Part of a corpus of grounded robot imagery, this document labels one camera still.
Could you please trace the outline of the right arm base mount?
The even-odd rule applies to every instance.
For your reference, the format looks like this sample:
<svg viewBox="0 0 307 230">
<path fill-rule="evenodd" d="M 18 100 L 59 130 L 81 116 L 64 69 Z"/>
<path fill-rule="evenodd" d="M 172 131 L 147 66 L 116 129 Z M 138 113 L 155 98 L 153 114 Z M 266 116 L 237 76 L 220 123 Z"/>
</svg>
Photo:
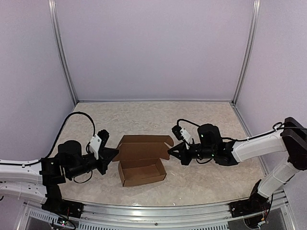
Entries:
<svg viewBox="0 0 307 230">
<path fill-rule="evenodd" d="M 258 213 L 265 210 L 268 211 L 271 209 L 272 205 L 270 204 L 269 199 L 258 193 L 258 186 L 260 182 L 261 180 L 256 182 L 249 198 L 229 203 L 231 216 L 233 218 Z"/>
</svg>

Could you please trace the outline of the brown cardboard box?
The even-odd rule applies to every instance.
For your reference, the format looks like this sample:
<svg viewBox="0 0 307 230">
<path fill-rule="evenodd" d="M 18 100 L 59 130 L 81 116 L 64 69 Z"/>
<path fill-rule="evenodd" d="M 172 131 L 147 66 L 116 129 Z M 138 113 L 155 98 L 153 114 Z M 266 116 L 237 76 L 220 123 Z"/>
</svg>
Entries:
<svg viewBox="0 0 307 230">
<path fill-rule="evenodd" d="M 174 145 L 169 135 L 124 135 L 112 160 L 118 162 L 123 187 L 163 181 L 166 171 L 162 160 L 169 160 L 168 150 Z"/>
</svg>

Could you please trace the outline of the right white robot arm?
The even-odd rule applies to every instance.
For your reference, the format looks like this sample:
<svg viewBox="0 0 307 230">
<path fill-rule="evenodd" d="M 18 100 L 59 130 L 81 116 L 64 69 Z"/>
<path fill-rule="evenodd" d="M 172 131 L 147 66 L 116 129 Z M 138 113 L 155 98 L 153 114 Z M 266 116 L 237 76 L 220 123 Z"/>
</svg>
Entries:
<svg viewBox="0 0 307 230">
<path fill-rule="evenodd" d="M 172 128 L 181 142 L 168 150 L 168 154 L 189 165 L 192 159 L 214 160 L 221 166 L 234 166 L 259 156 L 285 152 L 287 156 L 257 184 L 245 202 L 248 212 L 255 213 L 272 194 L 286 184 L 296 173 L 307 169 L 307 129 L 294 118 L 273 125 L 266 133 L 245 139 L 222 137 L 213 124 L 197 126 L 199 143 L 180 125 Z"/>
</svg>

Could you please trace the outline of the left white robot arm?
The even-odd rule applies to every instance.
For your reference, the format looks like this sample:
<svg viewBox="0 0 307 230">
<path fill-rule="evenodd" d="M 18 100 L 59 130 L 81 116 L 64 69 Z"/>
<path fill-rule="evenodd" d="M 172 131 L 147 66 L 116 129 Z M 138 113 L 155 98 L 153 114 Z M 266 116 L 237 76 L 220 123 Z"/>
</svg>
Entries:
<svg viewBox="0 0 307 230">
<path fill-rule="evenodd" d="M 58 145 L 58 152 L 52 158 L 19 163 L 3 161 L 0 164 L 0 193 L 38 202 L 44 210 L 58 214 L 74 208 L 81 210 L 82 203 L 62 198 L 59 185 L 93 170 L 104 175 L 118 153 L 119 150 L 97 142 L 83 155 L 81 144 L 69 140 Z"/>
</svg>

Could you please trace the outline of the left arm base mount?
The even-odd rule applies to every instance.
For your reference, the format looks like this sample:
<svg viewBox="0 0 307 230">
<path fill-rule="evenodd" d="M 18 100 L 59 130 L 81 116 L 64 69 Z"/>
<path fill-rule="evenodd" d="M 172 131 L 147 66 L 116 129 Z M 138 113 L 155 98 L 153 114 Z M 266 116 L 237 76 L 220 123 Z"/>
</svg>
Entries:
<svg viewBox="0 0 307 230">
<path fill-rule="evenodd" d="M 58 185 L 48 185 L 46 201 L 42 204 L 42 209 L 67 217 L 81 218 L 84 204 L 81 202 L 65 200 Z"/>
</svg>

